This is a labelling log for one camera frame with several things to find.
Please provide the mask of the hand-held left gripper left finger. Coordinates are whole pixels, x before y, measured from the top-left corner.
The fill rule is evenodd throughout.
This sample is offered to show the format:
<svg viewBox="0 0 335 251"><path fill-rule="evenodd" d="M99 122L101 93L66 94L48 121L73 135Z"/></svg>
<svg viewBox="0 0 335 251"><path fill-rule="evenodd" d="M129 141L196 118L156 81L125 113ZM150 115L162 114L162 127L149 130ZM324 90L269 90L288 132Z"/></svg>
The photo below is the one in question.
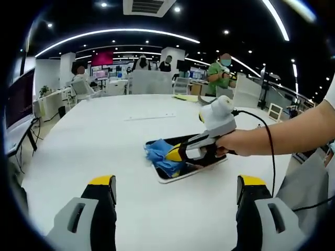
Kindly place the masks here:
<svg viewBox="0 0 335 251"><path fill-rule="evenodd" d="M116 221L116 176L100 176L55 215L47 238L57 250L116 250Z"/></svg>

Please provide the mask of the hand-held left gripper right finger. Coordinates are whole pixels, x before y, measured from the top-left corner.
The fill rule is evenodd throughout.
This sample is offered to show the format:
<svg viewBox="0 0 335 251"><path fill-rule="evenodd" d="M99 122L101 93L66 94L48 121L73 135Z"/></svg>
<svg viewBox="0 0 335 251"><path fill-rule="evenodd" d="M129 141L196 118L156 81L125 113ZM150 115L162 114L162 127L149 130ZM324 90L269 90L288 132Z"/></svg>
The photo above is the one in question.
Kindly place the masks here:
<svg viewBox="0 0 335 251"><path fill-rule="evenodd" d="M238 176L237 207L236 250L297 250L306 238L297 215L260 178Z"/></svg>

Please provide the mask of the person's right hand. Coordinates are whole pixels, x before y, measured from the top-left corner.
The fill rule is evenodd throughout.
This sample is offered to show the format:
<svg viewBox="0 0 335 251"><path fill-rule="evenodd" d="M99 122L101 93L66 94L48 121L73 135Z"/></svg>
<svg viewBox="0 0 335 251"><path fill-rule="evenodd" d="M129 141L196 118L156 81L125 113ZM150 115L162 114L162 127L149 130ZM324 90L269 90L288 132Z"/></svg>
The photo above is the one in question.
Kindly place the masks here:
<svg viewBox="0 0 335 251"><path fill-rule="evenodd" d="M256 136L254 130L235 130L229 134L223 135L216 141L216 156L222 156L229 151L234 151L237 155L250 156L258 153L257 144L253 140Z"/></svg>

